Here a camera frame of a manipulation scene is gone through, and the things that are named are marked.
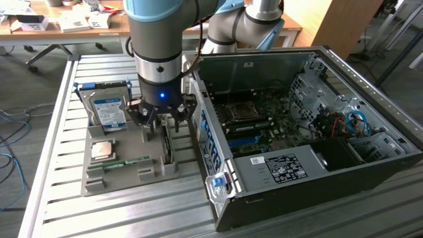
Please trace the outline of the black GPU graphics card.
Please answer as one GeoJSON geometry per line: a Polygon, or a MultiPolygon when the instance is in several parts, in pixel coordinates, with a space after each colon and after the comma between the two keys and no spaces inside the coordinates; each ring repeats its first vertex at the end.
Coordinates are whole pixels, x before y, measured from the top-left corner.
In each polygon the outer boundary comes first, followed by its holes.
{"type": "Polygon", "coordinates": [[[159,115],[159,122],[160,122],[160,138],[161,138],[161,144],[163,144],[163,163],[164,165],[169,165],[175,162],[173,159],[173,146],[172,146],[172,140],[169,135],[169,124],[167,115],[161,114],[159,115]]]}

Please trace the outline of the wooden desk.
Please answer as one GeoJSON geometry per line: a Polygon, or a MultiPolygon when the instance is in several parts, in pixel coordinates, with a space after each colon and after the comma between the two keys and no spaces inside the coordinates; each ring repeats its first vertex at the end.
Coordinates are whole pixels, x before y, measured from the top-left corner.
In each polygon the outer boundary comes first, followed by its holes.
{"type": "MultiPolygon", "coordinates": [[[[121,0],[103,0],[100,2],[107,6],[123,7],[121,0]]],[[[0,23],[0,47],[119,42],[124,48],[124,43],[129,36],[129,25],[125,15],[113,15],[111,17],[111,26],[108,29],[89,29],[63,33],[55,18],[60,16],[60,11],[71,10],[71,7],[49,7],[44,0],[32,0],[29,6],[37,15],[44,15],[48,20],[52,20],[47,30],[21,31],[16,29],[12,31],[11,26],[16,22],[16,17],[12,16],[0,23]]],[[[292,47],[303,27],[287,14],[283,14],[281,18],[284,19],[284,25],[280,31],[280,37],[284,37],[281,47],[292,47]]],[[[196,39],[199,33],[199,30],[189,29],[184,31],[183,39],[196,39]]]]}

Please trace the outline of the grey leg with casters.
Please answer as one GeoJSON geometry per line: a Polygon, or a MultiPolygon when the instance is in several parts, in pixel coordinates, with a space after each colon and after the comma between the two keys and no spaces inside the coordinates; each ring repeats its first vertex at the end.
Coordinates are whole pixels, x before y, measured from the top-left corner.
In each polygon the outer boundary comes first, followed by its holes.
{"type": "Polygon", "coordinates": [[[55,49],[60,49],[68,56],[72,55],[72,52],[68,50],[68,48],[63,45],[63,44],[51,44],[47,46],[47,48],[44,50],[41,50],[31,59],[29,61],[25,63],[28,66],[28,71],[31,73],[37,73],[39,72],[39,68],[36,66],[33,66],[32,64],[41,58],[44,57],[51,51],[53,51],[55,49]]]}

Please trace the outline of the green RAM stick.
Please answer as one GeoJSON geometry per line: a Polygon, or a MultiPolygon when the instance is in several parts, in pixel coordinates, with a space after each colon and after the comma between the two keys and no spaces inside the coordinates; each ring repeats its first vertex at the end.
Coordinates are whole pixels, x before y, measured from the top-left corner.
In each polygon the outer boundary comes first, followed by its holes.
{"type": "Polygon", "coordinates": [[[229,132],[240,132],[247,130],[261,129],[271,126],[271,122],[252,122],[252,123],[241,123],[228,127],[229,132]]]}
{"type": "Polygon", "coordinates": [[[116,168],[131,166],[131,165],[136,164],[139,161],[143,161],[147,159],[151,159],[149,155],[141,156],[141,157],[131,159],[131,160],[112,161],[112,162],[103,163],[101,165],[88,166],[87,169],[88,170],[92,170],[92,169],[113,170],[116,168]]]}

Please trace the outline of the black and white box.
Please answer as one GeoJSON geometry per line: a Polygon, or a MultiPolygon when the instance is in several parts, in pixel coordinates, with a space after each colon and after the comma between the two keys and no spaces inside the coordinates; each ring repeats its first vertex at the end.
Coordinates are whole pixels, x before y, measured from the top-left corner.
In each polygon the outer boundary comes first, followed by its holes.
{"type": "Polygon", "coordinates": [[[44,15],[15,15],[11,24],[11,30],[21,31],[45,31],[48,27],[48,19],[44,15]]]}

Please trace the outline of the blue expansion slot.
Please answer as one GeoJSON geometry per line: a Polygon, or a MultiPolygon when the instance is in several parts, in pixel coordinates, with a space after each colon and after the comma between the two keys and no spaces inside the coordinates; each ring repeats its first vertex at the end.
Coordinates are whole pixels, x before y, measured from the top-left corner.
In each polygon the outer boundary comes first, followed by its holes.
{"type": "Polygon", "coordinates": [[[227,143],[229,147],[236,147],[236,146],[243,146],[248,144],[257,144],[259,141],[260,141],[260,136],[253,136],[253,137],[229,140],[227,143]]]}

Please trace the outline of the hard disk with blue carrier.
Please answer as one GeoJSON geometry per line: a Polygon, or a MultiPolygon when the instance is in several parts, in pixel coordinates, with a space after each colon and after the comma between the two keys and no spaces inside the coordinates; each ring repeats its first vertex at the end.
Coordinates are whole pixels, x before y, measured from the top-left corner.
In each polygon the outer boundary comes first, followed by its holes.
{"type": "Polygon", "coordinates": [[[104,132],[127,127],[131,117],[125,105],[132,98],[129,81],[75,83],[73,92],[83,103],[91,126],[100,126],[104,132]]]}

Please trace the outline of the grey parts rack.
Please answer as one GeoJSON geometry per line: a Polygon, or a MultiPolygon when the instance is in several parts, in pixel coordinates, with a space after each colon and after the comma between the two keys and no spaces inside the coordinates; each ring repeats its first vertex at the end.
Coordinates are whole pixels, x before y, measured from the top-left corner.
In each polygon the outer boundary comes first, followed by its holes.
{"type": "Polygon", "coordinates": [[[137,126],[132,119],[121,130],[104,132],[100,126],[89,126],[85,139],[84,163],[81,172],[83,196],[93,196],[120,189],[152,184],[169,180],[180,175],[177,162],[169,165],[163,163],[163,144],[160,138],[159,110],[153,122],[155,131],[137,126]],[[97,142],[112,143],[112,154],[108,158],[95,160],[91,157],[92,145],[97,142]],[[88,166],[101,165],[112,161],[123,161],[151,156],[151,159],[139,161],[131,166],[113,170],[92,169],[88,166]]]}

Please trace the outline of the grey power supply unit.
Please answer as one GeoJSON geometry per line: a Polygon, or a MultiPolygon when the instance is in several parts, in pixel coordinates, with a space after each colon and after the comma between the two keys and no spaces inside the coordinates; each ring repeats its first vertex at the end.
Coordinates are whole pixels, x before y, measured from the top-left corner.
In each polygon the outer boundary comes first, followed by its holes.
{"type": "Polygon", "coordinates": [[[310,181],[328,173],[324,160],[310,145],[236,158],[233,162],[248,195],[310,181]]]}

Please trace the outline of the pile of papers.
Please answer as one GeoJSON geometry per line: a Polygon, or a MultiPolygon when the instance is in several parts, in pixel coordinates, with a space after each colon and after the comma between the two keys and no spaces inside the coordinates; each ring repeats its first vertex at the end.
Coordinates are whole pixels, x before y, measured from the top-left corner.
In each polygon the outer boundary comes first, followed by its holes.
{"type": "Polygon", "coordinates": [[[24,0],[0,0],[0,14],[3,15],[36,15],[31,2],[24,0]]]}

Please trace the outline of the silver disk bay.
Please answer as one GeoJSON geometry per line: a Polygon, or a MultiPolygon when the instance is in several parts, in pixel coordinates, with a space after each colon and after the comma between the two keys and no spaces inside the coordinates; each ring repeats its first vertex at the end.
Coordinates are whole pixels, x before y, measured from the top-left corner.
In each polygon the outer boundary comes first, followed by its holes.
{"type": "Polygon", "coordinates": [[[384,132],[364,138],[351,138],[348,143],[367,163],[406,155],[406,150],[384,132]]]}

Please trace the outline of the metal CPU socket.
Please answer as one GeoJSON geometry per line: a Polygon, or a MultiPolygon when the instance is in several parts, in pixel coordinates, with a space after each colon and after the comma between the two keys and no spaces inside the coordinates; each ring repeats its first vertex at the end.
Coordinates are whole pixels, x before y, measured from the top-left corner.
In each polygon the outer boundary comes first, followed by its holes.
{"type": "Polygon", "coordinates": [[[225,113],[228,121],[249,121],[260,118],[255,104],[251,101],[228,104],[225,113]]]}

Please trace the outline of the small white box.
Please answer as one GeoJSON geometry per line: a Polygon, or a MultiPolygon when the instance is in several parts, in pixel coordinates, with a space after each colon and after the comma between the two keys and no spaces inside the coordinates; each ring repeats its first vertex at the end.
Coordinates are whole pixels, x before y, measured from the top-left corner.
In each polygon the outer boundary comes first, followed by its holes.
{"type": "Polygon", "coordinates": [[[111,13],[92,12],[88,25],[93,29],[108,29],[111,25],[111,13]]]}

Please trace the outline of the copper-topped CPU chip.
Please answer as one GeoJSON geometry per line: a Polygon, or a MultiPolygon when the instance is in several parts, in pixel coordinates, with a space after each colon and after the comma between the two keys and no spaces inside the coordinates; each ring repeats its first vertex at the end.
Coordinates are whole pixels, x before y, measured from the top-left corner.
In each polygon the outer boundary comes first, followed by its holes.
{"type": "Polygon", "coordinates": [[[112,154],[112,143],[109,141],[97,142],[91,148],[91,157],[95,160],[105,159],[112,154]]]}

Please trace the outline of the open black PC case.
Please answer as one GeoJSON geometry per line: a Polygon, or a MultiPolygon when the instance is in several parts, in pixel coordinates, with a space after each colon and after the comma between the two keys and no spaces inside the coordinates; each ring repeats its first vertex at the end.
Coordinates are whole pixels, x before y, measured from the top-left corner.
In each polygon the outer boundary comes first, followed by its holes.
{"type": "Polygon", "coordinates": [[[196,95],[197,108],[191,129],[196,131],[201,175],[219,232],[370,191],[423,161],[423,126],[331,49],[245,51],[199,58],[185,55],[184,63],[196,65],[189,91],[196,95]],[[316,138],[304,145],[323,158],[328,173],[248,195],[236,176],[236,158],[224,138],[212,96],[267,88],[281,88],[292,96],[292,115],[306,118],[306,125],[316,131],[316,138]],[[406,155],[367,163],[348,139],[380,132],[399,143],[406,155]],[[220,176],[227,185],[213,187],[211,180],[220,176]]]}

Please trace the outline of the green motherboard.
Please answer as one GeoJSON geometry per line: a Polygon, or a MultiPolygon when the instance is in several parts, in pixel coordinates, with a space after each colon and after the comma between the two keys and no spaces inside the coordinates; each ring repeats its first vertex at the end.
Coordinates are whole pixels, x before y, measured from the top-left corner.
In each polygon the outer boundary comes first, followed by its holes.
{"type": "Polygon", "coordinates": [[[296,147],[316,138],[316,131],[306,125],[306,118],[292,115],[294,98],[281,88],[215,94],[211,101],[227,141],[260,136],[257,144],[229,147],[235,158],[296,147]],[[249,121],[228,121],[225,106],[245,101],[253,102],[260,118],[249,121]],[[265,128],[240,132],[228,131],[232,125],[265,121],[271,122],[271,126],[265,128]]]}

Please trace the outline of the flat white box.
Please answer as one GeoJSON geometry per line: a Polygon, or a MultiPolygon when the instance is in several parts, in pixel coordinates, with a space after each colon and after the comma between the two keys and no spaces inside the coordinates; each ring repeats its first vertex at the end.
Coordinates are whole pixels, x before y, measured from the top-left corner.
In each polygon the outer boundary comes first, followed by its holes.
{"type": "Polygon", "coordinates": [[[84,16],[63,15],[59,17],[59,25],[63,33],[89,30],[89,24],[84,16]]]}

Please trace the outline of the red yellow packet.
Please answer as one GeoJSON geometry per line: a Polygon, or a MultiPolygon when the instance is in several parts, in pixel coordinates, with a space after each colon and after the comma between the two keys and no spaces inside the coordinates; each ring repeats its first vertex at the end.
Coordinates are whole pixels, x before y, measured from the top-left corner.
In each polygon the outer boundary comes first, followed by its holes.
{"type": "Polygon", "coordinates": [[[119,15],[125,13],[124,9],[121,7],[115,7],[109,5],[99,5],[99,12],[100,13],[109,13],[111,15],[119,15]]]}

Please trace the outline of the wooden cabinet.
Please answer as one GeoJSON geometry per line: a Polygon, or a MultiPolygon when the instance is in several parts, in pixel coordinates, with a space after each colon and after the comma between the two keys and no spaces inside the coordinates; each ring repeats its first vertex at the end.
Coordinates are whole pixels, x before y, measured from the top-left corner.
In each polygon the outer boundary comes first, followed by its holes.
{"type": "Polygon", "coordinates": [[[342,58],[352,53],[383,0],[315,0],[323,19],[312,46],[327,46],[342,58]]]}

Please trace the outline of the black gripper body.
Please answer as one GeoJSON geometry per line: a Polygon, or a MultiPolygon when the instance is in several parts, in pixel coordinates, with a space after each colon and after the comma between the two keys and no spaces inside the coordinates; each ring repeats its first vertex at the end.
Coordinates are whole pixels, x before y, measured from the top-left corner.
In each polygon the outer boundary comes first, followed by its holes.
{"type": "Polygon", "coordinates": [[[156,107],[159,108],[157,114],[176,112],[179,115],[183,115],[184,110],[179,111],[179,107],[183,104],[181,74],[164,83],[151,82],[139,75],[139,83],[141,91],[139,109],[141,113],[143,110],[147,110],[147,114],[149,115],[153,107],[156,107]]]}

